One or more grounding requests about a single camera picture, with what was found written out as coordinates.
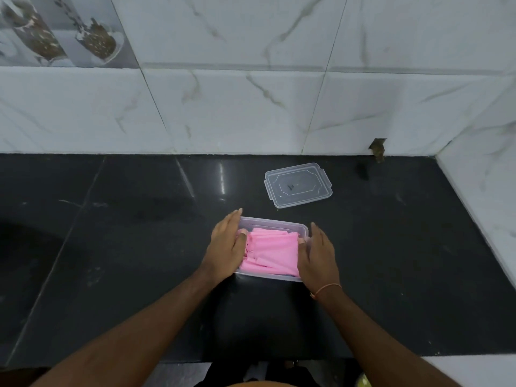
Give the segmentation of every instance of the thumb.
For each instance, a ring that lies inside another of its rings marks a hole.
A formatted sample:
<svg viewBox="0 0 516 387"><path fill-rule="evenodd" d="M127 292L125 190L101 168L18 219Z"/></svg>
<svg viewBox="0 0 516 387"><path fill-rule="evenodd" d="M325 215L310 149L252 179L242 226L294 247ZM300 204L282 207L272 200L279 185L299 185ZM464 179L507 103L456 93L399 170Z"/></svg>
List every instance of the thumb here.
<svg viewBox="0 0 516 387"><path fill-rule="evenodd" d="M299 270L300 266L308 264L308 252L306 250L306 242L304 239L301 239L300 243L297 246L297 268Z"/></svg>
<svg viewBox="0 0 516 387"><path fill-rule="evenodd" d="M242 230L236 238L235 245L233 246L233 254L237 255L240 259L243 258L243 253L246 250L247 234L248 232L246 230Z"/></svg>

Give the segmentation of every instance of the pink napkin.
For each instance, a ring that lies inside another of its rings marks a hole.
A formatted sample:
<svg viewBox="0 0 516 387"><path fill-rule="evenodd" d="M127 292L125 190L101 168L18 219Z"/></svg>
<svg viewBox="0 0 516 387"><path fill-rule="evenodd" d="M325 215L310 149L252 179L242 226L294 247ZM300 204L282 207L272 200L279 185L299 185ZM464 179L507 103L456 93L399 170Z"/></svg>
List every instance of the pink napkin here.
<svg viewBox="0 0 516 387"><path fill-rule="evenodd" d="M253 228L247 235L246 251L240 269L250 273L288 274L297 270L297 232Z"/></svg>

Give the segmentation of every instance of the bracelet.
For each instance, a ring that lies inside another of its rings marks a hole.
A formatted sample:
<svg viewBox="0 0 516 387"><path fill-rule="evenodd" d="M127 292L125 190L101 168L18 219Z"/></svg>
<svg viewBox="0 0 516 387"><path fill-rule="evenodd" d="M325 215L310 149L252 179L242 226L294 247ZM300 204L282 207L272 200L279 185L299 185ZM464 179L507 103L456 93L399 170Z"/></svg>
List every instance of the bracelet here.
<svg viewBox="0 0 516 387"><path fill-rule="evenodd" d="M312 292L310 292L310 297L311 297L312 299L316 300L316 298L315 298L315 297L319 294L319 292L320 292L321 290L323 290L324 288L327 288L327 287L329 287L329 286L332 286L332 285L336 285L336 286L338 286L340 289L342 289L342 286L341 286L340 284L337 284L337 283L333 283L333 284L326 284L326 285L321 286L321 287L319 288L319 290L318 290L317 292L315 292L315 294L313 294Z"/></svg>

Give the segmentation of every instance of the container lid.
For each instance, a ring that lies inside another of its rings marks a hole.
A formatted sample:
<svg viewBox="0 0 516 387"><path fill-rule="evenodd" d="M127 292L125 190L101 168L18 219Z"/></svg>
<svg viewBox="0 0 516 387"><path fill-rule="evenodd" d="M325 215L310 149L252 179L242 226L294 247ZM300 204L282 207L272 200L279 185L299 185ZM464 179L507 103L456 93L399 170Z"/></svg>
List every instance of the container lid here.
<svg viewBox="0 0 516 387"><path fill-rule="evenodd" d="M276 208L323 200L333 193L326 172L317 163L267 171L265 187Z"/></svg>

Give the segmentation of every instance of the hand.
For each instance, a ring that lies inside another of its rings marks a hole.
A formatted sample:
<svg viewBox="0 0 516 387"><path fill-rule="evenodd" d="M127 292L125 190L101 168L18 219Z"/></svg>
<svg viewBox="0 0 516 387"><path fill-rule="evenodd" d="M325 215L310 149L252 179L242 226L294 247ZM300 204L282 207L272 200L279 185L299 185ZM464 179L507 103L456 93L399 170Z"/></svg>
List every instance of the hand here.
<svg viewBox="0 0 516 387"><path fill-rule="evenodd" d="M199 269L208 273L215 285L235 273L242 263L247 231L236 237L241 215L242 208L229 213L213 228L212 240Z"/></svg>
<svg viewBox="0 0 516 387"><path fill-rule="evenodd" d="M306 243L301 243L298 246L297 268L301 280L313 294L325 285L340 284L335 249L330 239L315 223L312 223L310 256L306 251Z"/></svg>

